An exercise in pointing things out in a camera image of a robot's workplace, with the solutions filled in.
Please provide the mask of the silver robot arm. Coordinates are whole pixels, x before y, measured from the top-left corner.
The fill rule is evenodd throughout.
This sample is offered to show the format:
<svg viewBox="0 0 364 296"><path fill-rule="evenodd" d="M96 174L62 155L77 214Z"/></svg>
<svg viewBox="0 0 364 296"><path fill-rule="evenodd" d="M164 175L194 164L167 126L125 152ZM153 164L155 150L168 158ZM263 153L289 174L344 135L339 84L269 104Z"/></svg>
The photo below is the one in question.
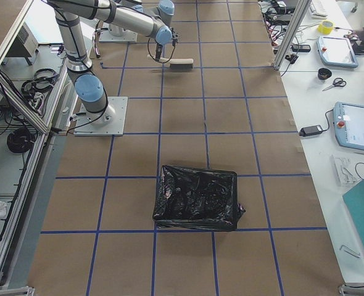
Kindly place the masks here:
<svg viewBox="0 0 364 296"><path fill-rule="evenodd" d="M92 37L96 56L100 55L97 42L131 42L142 35L156 44L151 59L164 63L163 47L178 42L171 26L175 14L172 1L159 1L156 6L147 8L141 1L47 1L47 5L54 9L66 50L68 75L90 124L111 120L112 109L102 82L92 71L80 25L82 18L102 24Z"/></svg>

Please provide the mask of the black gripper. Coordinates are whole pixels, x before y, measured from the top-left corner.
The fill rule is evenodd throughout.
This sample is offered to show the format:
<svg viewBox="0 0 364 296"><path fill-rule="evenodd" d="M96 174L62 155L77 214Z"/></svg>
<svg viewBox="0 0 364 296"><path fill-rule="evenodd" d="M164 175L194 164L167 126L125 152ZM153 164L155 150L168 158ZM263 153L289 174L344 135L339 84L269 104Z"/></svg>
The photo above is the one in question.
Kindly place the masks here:
<svg viewBox="0 0 364 296"><path fill-rule="evenodd" d="M179 34L175 31L173 27L170 27L170 31L172 33L172 38L170 42L172 46L176 46L178 44ZM161 59L162 51L163 51L163 46L161 44L157 44L155 49L155 61L159 61Z"/></svg>

